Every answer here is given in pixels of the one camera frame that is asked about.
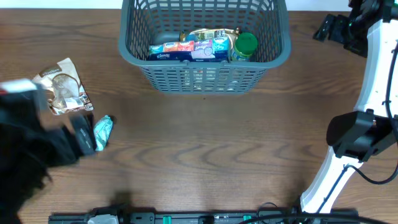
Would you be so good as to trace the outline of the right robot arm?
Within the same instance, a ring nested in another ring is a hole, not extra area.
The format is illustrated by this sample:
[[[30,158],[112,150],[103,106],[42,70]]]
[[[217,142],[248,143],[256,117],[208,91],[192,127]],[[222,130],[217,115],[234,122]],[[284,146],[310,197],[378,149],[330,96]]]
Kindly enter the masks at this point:
[[[349,178],[397,143],[397,1],[354,0],[349,7],[348,16],[327,15],[313,38],[366,58],[363,85],[354,110],[329,123],[326,158],[300,196],[303,213],[330,213]]]

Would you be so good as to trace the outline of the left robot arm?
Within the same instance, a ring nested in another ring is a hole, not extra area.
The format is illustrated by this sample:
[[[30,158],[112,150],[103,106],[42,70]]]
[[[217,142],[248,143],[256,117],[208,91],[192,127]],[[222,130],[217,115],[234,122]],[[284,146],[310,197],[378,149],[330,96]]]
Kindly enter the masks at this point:
[[[92,113],[70,117],[66,126],[45,129],[39,111],[44,89],[29,79],[1,83],[1,223],[19,223],[18,211],[44,188],[51,167],[76,163],[95,153]]]

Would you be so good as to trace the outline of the small teal packet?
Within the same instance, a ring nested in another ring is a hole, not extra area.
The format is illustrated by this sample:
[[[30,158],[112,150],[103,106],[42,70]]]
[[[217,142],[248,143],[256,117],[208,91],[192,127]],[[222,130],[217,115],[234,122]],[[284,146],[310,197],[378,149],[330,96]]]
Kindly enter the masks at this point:
[[[106,115],[102,117],[94,126],[94,136],[96,140],[95,151],[103,151],[106,147],[111,132],[113,130],[113,119]]]

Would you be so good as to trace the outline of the blue tissue pack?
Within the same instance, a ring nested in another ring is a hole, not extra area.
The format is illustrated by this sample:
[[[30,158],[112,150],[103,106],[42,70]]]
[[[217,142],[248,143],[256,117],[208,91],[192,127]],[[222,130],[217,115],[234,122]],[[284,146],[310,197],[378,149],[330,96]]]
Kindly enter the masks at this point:
[[[150,45],[148,60],[179,60],[190,62],[228,61],[229,39],[218,37],[200,41],[167,42]]]

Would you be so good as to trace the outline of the white brown snack bag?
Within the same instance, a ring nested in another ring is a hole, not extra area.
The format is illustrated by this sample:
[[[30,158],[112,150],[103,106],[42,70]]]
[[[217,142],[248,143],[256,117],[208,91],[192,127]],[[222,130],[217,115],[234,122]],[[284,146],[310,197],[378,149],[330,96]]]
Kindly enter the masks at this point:
[[[32,81],[40,84],[44,90],[53,93],[53,97],[49,98],[47,102],[54,115],[80,110],[94,110],[77,69],[70,58],[42,70],[36,74]]]

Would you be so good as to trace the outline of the gold foil food pouch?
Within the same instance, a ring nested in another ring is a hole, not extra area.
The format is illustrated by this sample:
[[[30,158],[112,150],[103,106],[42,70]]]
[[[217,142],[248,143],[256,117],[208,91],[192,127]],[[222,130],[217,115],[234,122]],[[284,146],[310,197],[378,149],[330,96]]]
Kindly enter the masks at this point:
[[[237,38],[240,34],[239,28],[236,29],[197,29],[189,33],[181,33],[180,41],[200,41],[219,37],[228,37],[230,40]]]

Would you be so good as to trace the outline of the green lid jar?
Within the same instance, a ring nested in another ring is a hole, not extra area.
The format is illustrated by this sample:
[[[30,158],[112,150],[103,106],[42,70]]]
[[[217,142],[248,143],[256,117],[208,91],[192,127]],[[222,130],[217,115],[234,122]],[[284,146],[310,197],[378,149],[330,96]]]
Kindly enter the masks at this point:
[[[256,36],[249,32],[239,34],[231,50],[232,61],[250,61],[258,46]]]

